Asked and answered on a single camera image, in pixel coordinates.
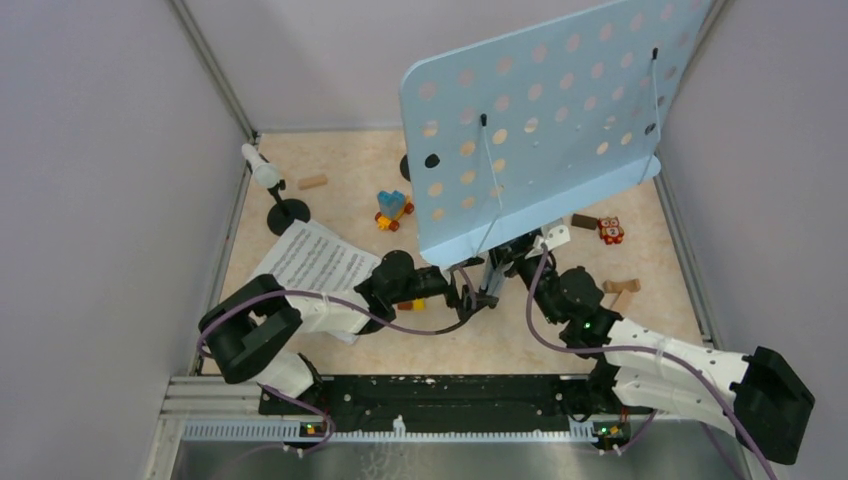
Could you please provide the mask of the light blue music stand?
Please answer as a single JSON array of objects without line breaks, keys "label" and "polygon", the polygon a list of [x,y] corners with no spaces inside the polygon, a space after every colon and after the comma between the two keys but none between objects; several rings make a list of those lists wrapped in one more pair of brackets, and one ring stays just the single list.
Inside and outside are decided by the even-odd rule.
[{"label": "light blue music stand", "polygon": [[413,64],[422,259],[454,266],[652,179],[708,1],[617,1]]}]

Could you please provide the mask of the sheet music page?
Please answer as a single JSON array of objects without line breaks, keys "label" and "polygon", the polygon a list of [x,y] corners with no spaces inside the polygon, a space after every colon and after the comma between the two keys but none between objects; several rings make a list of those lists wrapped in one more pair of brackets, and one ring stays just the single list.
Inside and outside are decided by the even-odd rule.
[{"label": "sheet music page", "polygon": [[328,333],[352,344],[370,318],[358,311],[331,302],[339,298],[365,308],[354,298],[353,288],[369,277],[378,258],[343,240],[323,225],[296,221],[265,255],[251,278],[272,275],[288,291],[309,291],[318,297],[288,296],[303,320],[302,333]]}]

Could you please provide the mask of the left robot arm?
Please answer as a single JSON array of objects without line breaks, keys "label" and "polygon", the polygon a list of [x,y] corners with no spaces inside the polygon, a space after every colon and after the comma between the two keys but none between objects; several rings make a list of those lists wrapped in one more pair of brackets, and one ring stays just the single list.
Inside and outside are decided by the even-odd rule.
[{"label": "left robot arm", "polygon": [[340,333],[359,337],[383,328],[401,331],[396,308],[402,303],[441,297],[455,311],[455,324],[440,329],[451,333],[464,326],[498,299],[477,291],[467,279],[466,267],[481,264],[474,257],[448,270],[418,268],[410,254],[385,254],[369,276],[340,292],[286,289],[271,274],[250,280],[199,321],[197,349],[217,365],[228,384],[254,382],[297,413],[319,404],[321,377],[302,354],[286,350],[297,334]]}]

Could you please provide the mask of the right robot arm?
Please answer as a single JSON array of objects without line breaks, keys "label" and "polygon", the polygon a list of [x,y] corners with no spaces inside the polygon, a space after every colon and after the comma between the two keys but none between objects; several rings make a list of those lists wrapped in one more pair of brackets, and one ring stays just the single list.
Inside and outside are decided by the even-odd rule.
[{"label": "right robot arm", "polygon": [[596,360],[602,374],[586,385],[594,409],[621,404],[676,414],[734,436],[767,461],[796,463],[815,397],[777,351],[698,346],[605,308],[588,271],[558,272],[537,232],[491,249],[489,260],[498,274],[521,278],[528,314],[538,309],[563,325],[555,350]]}]

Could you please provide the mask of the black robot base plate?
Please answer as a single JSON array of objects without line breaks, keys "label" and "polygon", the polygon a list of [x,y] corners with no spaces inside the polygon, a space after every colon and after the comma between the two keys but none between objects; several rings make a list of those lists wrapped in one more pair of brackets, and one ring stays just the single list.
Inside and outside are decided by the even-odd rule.
[{"label": "black robot base plate", "polygon": [[646,414],[623,407],[586,376],[337,375],[325,377],[293,405],[263,391],[265,416],[306,414],[313,406],[340,433],[382,432],[402,419],[412,433],[530,433],[565,431],[573,419]]}]

